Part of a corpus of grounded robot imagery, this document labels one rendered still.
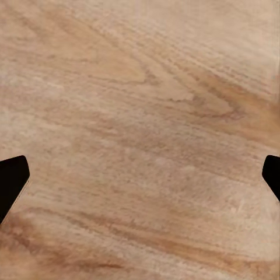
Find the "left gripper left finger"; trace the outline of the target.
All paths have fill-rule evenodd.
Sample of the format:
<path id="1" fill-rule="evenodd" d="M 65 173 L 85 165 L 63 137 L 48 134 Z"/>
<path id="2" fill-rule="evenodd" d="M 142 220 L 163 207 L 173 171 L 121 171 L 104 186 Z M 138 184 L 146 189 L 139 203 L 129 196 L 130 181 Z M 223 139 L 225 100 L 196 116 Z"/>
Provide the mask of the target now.
<path id="1" fill-rule="evenodd" d="M 30 177 L 24 155 L 0 162 L 0 224 Z"/>

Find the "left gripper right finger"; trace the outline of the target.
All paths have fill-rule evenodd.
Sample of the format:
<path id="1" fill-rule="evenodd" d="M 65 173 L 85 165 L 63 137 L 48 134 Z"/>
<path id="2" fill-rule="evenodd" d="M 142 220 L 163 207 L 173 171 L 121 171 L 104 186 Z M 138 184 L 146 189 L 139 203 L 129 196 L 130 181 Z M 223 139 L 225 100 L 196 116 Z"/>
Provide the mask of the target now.
<path id="1" fill-rule="evenodd" d="M 280 201 L 280 157 L 272 155 L 266 157 L 262 177 Z"/>

